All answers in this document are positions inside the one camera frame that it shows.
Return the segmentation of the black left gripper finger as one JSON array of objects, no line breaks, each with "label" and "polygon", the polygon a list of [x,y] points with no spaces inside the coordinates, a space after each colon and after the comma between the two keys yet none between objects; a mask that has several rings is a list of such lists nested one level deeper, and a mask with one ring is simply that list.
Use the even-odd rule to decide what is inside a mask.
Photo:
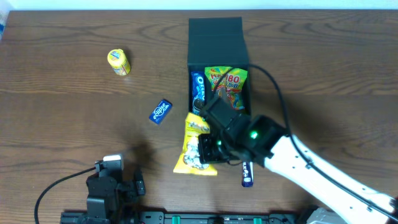
[{"label": "black left gripper finger", "polygon": [[140,169],[134,171],[134,181],[136,184],[137,194],[143,196],[146,194],[146,187],[144,183],[144,178]]},{"label": "black left gripper finger", "polygon": [[130,192],[134,190],[134,184],[132,182],[121,182],[116,189],[120,192]]}]

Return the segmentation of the yellow Hacks candy bag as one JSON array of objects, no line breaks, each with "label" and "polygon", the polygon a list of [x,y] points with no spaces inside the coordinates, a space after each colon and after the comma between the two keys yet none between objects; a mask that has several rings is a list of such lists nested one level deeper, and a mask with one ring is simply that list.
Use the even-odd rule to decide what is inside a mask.
[{"label": "yellow Hacks candy bag", "polygon": [[173,173],[217,176],[218,171],[212,165],[200,162],[198,137],[209,132],[210,126],[202,117],[194,113],[187,114],[182,153]]}]

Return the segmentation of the green Haribo gummy bag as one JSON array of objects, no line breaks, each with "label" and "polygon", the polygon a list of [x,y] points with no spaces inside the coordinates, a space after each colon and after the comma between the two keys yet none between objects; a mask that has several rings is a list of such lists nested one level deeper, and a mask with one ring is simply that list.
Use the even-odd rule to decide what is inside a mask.
[{"label": "green Haribo gummy bag", "polygon": [[206,67],[205,76],[215,95],[229,103],[234,110],[245,109],[242,90],[248,77],[246,70],[225,66]]}]

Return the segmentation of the blue Oreo cookie pack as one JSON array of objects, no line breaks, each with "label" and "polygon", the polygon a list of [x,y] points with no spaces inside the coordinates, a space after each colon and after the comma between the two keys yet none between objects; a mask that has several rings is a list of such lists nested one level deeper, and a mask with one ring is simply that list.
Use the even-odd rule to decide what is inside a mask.
[{"label": "blue Oreo cookie pack", "polygon": [[205,74],[191,72],[192,77],[192,113],[199,115],[205,105]]}]

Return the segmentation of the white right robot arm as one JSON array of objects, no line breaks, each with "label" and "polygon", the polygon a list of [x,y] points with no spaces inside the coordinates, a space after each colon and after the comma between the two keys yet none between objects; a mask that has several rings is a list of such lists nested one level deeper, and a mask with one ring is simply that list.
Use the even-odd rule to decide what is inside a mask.
[{"label": "white right robot arm", "polygon": [[203,120],[211,128],[199,138],[207,162],[221,156],[256,163],[299,185],[346,223],[397,223],[396,200],[340,171],[273,120],[247,115]]}]

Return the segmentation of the purple Dairy Milk bar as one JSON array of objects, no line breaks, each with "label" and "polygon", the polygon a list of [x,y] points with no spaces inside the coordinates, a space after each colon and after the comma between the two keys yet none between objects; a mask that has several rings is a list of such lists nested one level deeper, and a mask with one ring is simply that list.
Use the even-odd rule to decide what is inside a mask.
[{"label": "purple Dairy Milk bar", "polygon": [[241,185],[245,188],[252,187],[254,184],[254,172],[252,162],[243,162],[242,168]]}]

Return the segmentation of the blue Eclipse mint tin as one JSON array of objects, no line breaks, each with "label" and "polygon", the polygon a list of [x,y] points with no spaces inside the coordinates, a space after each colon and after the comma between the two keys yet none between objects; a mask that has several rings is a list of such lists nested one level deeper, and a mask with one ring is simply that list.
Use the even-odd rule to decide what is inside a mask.
[{"label": "blue Eclipse mint tin", "polygon": [[171,109],[172,109],[172,104],[169,101],[163,99],[159,102],[159,104],[155,107],[153,112],[149,115],[149,119],[153,123],[159,125],[168,115]]}]

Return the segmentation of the dark green open box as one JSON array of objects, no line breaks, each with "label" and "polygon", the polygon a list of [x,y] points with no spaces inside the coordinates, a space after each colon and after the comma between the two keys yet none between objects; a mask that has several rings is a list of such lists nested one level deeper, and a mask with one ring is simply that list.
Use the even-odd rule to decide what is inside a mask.
[{"label": "dark green open box", "polygon": [[188,20],[188,110],[194,102],[192,72],[206,67],[234,67],[249,70],[249,57],[240,17],[190,18]]}]

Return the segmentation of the yellow gum bottle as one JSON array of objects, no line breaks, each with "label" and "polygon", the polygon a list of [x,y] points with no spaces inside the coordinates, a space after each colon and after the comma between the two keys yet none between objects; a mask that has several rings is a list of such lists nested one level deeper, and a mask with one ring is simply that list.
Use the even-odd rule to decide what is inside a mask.
[{"label": "yellow gum bottle", "polygon": [[125,76],[131,71],[130,63],[122,49],[113,49],[108,53],[108,63],[117,75]]}]

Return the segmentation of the black mounting rail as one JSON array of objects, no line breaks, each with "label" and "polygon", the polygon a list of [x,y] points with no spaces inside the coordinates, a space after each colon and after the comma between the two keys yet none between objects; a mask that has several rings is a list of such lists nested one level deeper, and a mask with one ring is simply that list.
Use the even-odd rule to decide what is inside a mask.
[{"label": "black mounting rail", "polygon": [[270,214],[220,214],[220,213],[169,213],[155,210],[136,210],[124,207],[105,217],[89,212],[67,210],[61,213],[60,224],[288,224],[306,223],[311,210],[302,214],[270,213]]}]

